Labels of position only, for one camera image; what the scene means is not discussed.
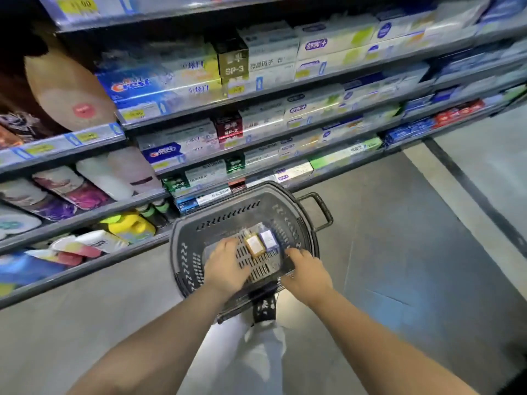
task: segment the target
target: yellow bottle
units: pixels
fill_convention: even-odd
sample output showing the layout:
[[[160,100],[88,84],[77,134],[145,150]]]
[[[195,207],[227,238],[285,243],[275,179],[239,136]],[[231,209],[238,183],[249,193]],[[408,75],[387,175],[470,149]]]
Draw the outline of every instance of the yellow bottle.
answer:
[[[108,224],[108,230],[132,244],[155,235],[155,227],[137,213],[126,212],[101,220]]]

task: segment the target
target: hand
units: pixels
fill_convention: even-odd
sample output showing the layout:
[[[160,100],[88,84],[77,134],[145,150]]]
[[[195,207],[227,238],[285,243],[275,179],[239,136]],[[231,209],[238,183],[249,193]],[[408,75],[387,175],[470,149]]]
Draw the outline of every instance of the hand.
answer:
[[[246,282],[251,268],[240,269],[236,262],[236,246],[238,239],[222,239],[205,263],[205,285],[218,290],[226,300],[241,290]]]
[[[295,264],[295,275],[282,276],[282,285],[304,305],[313,308],[333,291],[331,277],[322,261],[308,251],[287,248],[286,254]]]

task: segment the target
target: crest toothpaste box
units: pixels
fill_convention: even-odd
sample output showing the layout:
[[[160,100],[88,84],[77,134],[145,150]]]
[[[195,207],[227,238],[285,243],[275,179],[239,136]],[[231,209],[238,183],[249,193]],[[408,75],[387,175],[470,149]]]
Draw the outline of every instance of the crest toothpaste box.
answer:
[[[137,143],[155,171],[219,150],[216,130],[210,119],[138,136]]]

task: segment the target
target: floor line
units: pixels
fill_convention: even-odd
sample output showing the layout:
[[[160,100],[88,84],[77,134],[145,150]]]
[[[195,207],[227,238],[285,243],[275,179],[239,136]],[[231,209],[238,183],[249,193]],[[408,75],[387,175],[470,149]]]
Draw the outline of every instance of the floor line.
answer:
[[[403,152],[527,299],[527,262],[518,248],[425,144],[416,144]]]

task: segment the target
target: floor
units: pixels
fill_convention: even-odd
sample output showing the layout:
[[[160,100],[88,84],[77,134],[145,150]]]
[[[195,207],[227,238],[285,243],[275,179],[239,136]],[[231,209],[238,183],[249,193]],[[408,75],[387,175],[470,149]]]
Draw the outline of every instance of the floor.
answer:
[[[521,113],[512,113],[517,117],[501,115],[497,124],[487,119],[436,140],[524,232],[527,180],[517,164],[525,154],[509,138],[527,142]],[[483,133],[488,141],[469,147],[469,156],[459,151]],[[477,157],[490,162],[478,169]],[[491,168],[493,183],[484,172]],[[319,233],[320,257],[346,298],[482,395],[495,394],[524,367],[527,263],[423,144],[301,193],[310,191],[333,212],[333,226]],[[316,206],[306,207],[323,222]],[[2,393],[65,393],[109,348],[180,302],[167,248],[0,311]],[[287,339],[286,394],[366,393],[324,326],[286,291],[278,322]],[[181,395],[208,393],[248,325],[240,315],[211,328]]]

